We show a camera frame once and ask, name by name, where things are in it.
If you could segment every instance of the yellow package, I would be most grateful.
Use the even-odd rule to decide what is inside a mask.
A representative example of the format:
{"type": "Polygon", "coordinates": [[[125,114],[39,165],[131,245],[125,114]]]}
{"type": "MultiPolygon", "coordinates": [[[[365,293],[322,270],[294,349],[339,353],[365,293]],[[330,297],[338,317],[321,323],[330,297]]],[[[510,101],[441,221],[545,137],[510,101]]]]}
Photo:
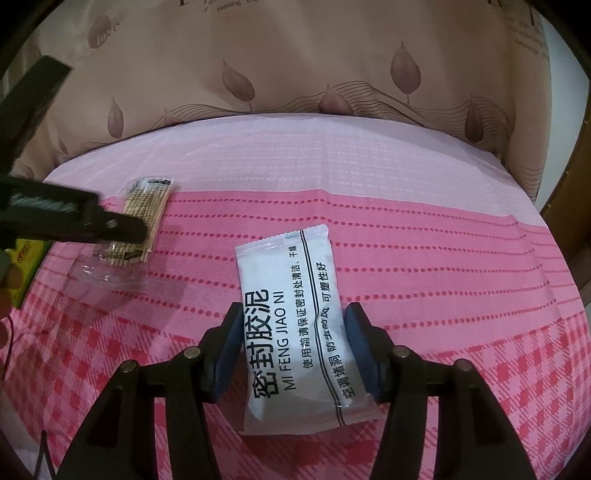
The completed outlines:
{"type": "Polygon", "coordinates": [[[22,301],[29,290],[33,278],[35,278],[35,273],[37,273],[49,247],[51,247],[51,243],[19,238],[17,240],[17,247],[14,250],[7,250],[11,262],[22,271],[21,288],[10,290],[12,306],[16,309],[21,308],[22,301]]]}

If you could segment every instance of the white plastic packet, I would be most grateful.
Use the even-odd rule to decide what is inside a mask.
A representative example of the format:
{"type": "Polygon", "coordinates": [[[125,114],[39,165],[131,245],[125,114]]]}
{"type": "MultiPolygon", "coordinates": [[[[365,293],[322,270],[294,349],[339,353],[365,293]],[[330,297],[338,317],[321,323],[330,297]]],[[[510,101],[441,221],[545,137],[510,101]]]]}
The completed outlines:
{"type": "Polygon", "coordinates": [[[243,434],[310,434],[382,417],[345,334],[328,227],[236,247],[249,394],[243,434]]]}

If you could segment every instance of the metal screw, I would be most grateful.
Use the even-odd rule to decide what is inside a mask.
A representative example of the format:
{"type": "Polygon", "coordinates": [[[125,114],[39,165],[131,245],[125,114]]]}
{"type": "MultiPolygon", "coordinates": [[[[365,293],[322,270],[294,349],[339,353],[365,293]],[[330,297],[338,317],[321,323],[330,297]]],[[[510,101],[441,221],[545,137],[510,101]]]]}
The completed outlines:
{"type": "Polygon", "coordinates": [[[459,360],[456,360],[454,365],[463,372],[469,372],[470,370],[472,370],[472,363],[469,360],[466,360],[465,358],[460,358],[459,360]]]}
{"type": "Polygon", "coordinates": [[[410,355],[410,349],[404,345],[396,345],[392,348],[392,353],[400,358],[406,358],[410,355]]]}
{"type": "Polygon", "coordinates": [[[183,355],[186,358],[197,358],[199,355],[201,355],[201,349],[198,346],[188,346],[184,350],[183,355]]]}
{"type": "Polygon", "coordinates": [[[126,360],[121,364],[119,367],[123,373],[128,374],[135,370],[135,367],[138,366],[138,363],[135,360],[126,360]]]}

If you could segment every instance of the white wall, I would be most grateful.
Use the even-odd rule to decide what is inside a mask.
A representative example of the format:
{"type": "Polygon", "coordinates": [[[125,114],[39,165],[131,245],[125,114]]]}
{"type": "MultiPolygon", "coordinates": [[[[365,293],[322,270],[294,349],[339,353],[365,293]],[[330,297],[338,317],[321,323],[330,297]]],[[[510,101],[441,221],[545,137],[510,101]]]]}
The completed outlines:
{"type": "Polygon", "coordinates": [[[544,176],[535,206],[544,206],[569,162],[579,136],[589,93],[589,79],[556,29],[543,19],[550,55],[552,119],[544,176]]]}

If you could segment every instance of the wire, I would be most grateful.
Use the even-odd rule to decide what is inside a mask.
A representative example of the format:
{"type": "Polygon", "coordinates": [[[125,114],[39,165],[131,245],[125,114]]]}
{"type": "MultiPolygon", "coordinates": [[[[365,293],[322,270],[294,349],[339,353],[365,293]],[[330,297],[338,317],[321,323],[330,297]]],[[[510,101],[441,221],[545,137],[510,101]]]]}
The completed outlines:
{"type": "Polygon", "coordinates": [[[51,455],[49,454],[49,445],[47,444],[47,432],[41,431],[41,442],[39,443],[39,453],[37,454],[37,462],[35,463],[35,473],[33,473],[33,480],[38,480],[41,475],[41,461],[45,457],[45,463],[49,470],[49,476],[54,479],[56,477],[56,469],[51,462],[51,455]]]}
{"type": "Polygon", "coordinates": [[[10,324],[10,342],[8,344],[8,353],[6,354],[6,362],[4,363],[4,372],[2,372],[2,381],[6,380],[6,373],[12,359],[12,346],[14,345],[14,322],[10,315],[7,316],[8,323],[10,324]]]}
{"type": "MultiPolygon", "coordinates": [[[[8,319],[8,323],[10,324],[10,342],[8,344],[8,353],[6,354],[4,372],[2,372],[2,381],[6,380],[6,373],[8,372],[8,367],[10,365],[10,360],[12,358],[12,347],[14,346],[14,322],[12,321],[12,317],[10,315],[7,315],[6,318],[8,319]]],[[[43,461],[43,457],[45,457],[45,462],[47,464],[47,469],[49,470],[49,475],[52,479],[54,479],[56,477],[56,469],[54,468],[53,463],[51,462],[49,445],[47,444],[47,432],[45,430],[41,431],[39,453],[37,454],[35,473],[33,474],[34,480],[38,480],[39,475],[41,475],[41,462],[43,461]]]]}

